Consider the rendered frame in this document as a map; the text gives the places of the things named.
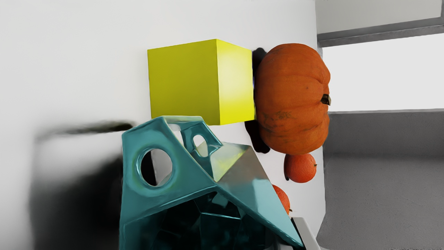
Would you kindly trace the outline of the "orange fruit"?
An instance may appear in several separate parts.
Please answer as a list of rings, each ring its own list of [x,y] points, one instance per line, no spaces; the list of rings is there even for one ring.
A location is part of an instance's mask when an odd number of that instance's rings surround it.
[[[290,200],[288,198],[288,195],[285,193],[285,191],[283,189],[281,189],[280,187],[276,186],[276,185],[272,185],[272,187],[274,188],[277,196],[279,197],[279,200],[281,201],[287,215],[290,214],[290,212],[292,211],[290,208]]]
[[[317,163],[311,154],[285,155],[284,177],[287,181],[306,183],[314,178],[316,172]]]

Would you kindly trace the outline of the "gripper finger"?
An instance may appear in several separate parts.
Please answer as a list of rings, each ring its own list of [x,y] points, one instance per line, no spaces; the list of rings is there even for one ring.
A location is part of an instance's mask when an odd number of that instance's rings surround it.
[[[292,217],[291,220],[304,244],[304,247],[293,247],[288,245],[285,241],[280,240],[280,250],[328,250],[318,244],[316,237],[303,217]]]

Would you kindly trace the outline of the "yellow cube block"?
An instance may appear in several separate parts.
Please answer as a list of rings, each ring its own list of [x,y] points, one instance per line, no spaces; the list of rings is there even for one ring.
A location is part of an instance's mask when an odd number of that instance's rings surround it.
[[[151,117],[200,116],[208,125],[253,120],[252,51],[219,39],[147,51]]]

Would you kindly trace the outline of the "orange pumpkin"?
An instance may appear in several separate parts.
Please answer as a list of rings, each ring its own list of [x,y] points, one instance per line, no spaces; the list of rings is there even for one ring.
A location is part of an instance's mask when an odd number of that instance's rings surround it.
[[[328,135],[330,72],[305,44],[281,44],[260,62],[254,76],[258,131],[271,149],[303,155]]]

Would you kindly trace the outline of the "teal faceted mug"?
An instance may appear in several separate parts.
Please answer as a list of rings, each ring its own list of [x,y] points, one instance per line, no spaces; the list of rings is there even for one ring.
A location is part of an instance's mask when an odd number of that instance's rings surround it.
[[[122,134],[119,250],[306,250],[251,146],[201,117]]]

